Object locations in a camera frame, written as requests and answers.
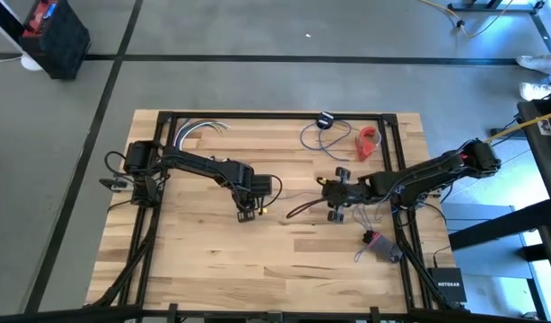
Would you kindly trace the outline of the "black desk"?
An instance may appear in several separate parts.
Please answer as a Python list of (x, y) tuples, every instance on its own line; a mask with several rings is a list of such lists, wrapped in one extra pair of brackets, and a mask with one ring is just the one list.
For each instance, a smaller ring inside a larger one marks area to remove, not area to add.
[(548, 199), (518, 211), (456, 231), (449, 236), (453, 250), (467, 249), (491, 240), (536, 229), (542, 240), (541, 258), (551, 267), (551, 139), (541, 135), (537, 123), (551, 118), (551, 95), (542, 100), (522, 101), (517, 104), (521, 122), (513, 127), (494, 131), (489, 143), (523, 130), (537, 164)]

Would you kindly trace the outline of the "black red tool case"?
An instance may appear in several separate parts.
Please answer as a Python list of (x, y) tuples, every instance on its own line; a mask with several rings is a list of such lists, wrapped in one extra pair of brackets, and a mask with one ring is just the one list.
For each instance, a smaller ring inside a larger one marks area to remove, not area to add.
[(23, 27), (22, 49), (51, 79), (74, 80), (91, 36), (68, 1), (35, 0)]

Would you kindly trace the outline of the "person's white shoe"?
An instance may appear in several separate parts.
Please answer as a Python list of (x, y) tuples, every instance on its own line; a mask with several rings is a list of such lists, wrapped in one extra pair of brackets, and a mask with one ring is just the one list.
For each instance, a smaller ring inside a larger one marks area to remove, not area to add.
[(551, 85), (541, 83), (520, 83), (519, 93), (526, 101), (542, 100), (550, 95)]
[(551, 74), (551, 55), (518, 56), (515, 61), (523, 68), (543, 74)]

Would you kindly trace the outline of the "white rounded foot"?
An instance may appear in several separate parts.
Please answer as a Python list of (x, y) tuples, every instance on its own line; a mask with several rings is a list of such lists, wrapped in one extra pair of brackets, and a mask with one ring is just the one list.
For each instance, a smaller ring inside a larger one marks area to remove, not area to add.
[(32, 57), (26, 54), (23, 54), (21, 57), (21, 65), (23, 68), (32, 72), (43, 70), (43, 68)]

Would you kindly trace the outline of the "black metal stand base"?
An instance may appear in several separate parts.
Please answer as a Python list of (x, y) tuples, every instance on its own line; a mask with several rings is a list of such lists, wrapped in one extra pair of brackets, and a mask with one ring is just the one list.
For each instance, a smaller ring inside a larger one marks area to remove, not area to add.
[[(444, 9), (457, 19), (456, 27), (464, 36), (467, 39), (474, 39), (486, 32), (507, 13), (536, 14), (546, 3), (547, 0), (463, 0), (448, 3)], [(459, 17), (459, 13), (496, 13), (496, 16), (485, 27), (469, 34), (465, 27), (466, 23)]]

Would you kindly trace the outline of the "black rod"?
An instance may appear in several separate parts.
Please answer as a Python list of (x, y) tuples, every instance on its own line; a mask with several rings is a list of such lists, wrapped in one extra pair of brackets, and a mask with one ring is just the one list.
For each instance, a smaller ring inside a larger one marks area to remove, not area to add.
[(12, 41), (19, 43), (24, 31), (25, 29), (18, 16), (4, 0), (0, 0), (0, 32)]

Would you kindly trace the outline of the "black Netgear network switch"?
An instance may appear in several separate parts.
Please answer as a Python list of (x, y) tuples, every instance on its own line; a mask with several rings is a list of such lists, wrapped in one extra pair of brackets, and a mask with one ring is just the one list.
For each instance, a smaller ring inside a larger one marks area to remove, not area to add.
[(456, 267), (431, 267), (428, 269), (436, 286), (448, 301), (465, 303), (467, 296), (462, 273)]

